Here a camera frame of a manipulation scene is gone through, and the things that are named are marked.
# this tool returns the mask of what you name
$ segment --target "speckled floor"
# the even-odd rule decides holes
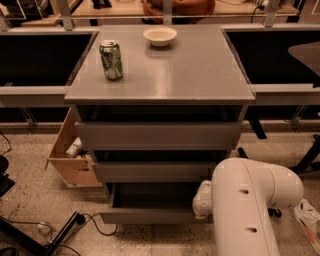
[[[290,131],[287,123],[266,123],[268,139],[258,140],[249,128],[244,129],[238,146],[243,147],[251,159],[292,166],[302,158],[313,143],[312,128],[302,126],[300,133]],[[15,132],[3,130],[10,140],[12,150],[5,156],[9,160],[7,173],[16,184],[0,200],[0,214],[23,222],[50,223],[59,231],[74,212],[94,214],[108,207],[103,188],[68,188],[47,157],[57,133]],[[0,151],[7,149],[7,142],[0,138]],[[320,180],[313,176],[303,179],[305,198],[320,210]],[[112,233],[115,225],[106,225],[97,216],[102,232]],[[42,236],[37,225],[15,224],[20,230],[40,244],[48,244],[50,237]],[[283,217],[273,219],[281,255],[316,255],[291,211],[283,211]],[[0,248],[12,242],[0,235]],[[213,224],[205,225],[119,225],[112,236],[97,232],[89,222],[69,239],[70,246],[82,256],[105,255],[216,255]],[[20,256],[29,254],[20,249]],[[55,255],[78,255],[59,247]]]

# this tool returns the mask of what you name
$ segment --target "aluminum can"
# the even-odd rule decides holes
[[[123,76],[119,44],[114,40],[104,40],[99,47],[104,74],[109,80]]]

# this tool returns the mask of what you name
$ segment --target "small bowl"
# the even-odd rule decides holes
[[[177,36],[177,31],[165,26],[148,28],[143,32],[143,36],[148,39],[153,46],[164,47]]]

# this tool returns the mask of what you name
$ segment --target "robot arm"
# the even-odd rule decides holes
[[[288,168],[230,158],[211,184],[202,182],[193,208],[200,218],[213,213],[218,256],[280,256],[268,208],[294,208],[302,197],[302,182]]]

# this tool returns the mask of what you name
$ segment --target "cardboard box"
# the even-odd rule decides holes
[[[92,168],[91,157],[67,158],[65,152],[78,137],[75,129],[76,120],[71,109],[60,129],[48,161],[60,173],[68,187],[96,187],[102,186],[97,181]]]

